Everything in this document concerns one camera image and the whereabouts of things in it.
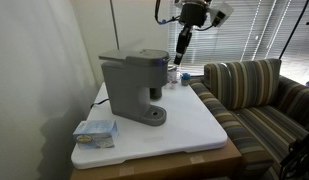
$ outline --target window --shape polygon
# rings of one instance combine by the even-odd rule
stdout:
[[[213,0],[212,7],[224,1]],[[193,31],[190,45],[180,69],[193,75],[203,74],[210,62],[250,61],[279,58],[287,39],[305,5],[305,0],[225,1],[233,14],[220,28]],[[170,1],[170,16],[180,9]],[[305,83],[309,81],[309,4],[293,38],[282,57],[281,75]],[[169,24],[169,52],[175,56],[177,38],[182,26]]]

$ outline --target sofa backrest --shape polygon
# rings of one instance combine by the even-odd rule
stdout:
[[[266,59],[204,66],[204,84],[229,110],[271,104],[281,60]]]

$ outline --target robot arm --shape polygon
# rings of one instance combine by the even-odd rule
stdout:
[[[155,19],[159,24],[179,21],[183,26],[183,30],[178,36],[174,64],[179,65],[181,63],[182,57],[190,43],[193,27],[197,31],[206,31],[213,26],[220,27],[234,11],[226,3],[222,3],[216,8],[210,8],[211,2],[212,0],[174,0],[174,5],[182,10],[181,14],[177,17],[172,17],[168,21],[163,20],[160,22],[157,18],[160,0],[156,1]],[[211,25],[205,29],[198,29],[204,25],[207,13],[210,14]]]

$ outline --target gray coffee maker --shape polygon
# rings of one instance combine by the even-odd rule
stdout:
[[[103,53],[100,59],[112,113],[151,126],[166,121],[166,111],[150,104],[150,88],[167,83],[169,54],[160,50]]]

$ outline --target striped couch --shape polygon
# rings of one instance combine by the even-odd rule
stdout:
[[[191,87],[243,157],[236,177],[277,179],[288,146],[309,128],[309,88],[279,75],[266,59],[204,66]]]

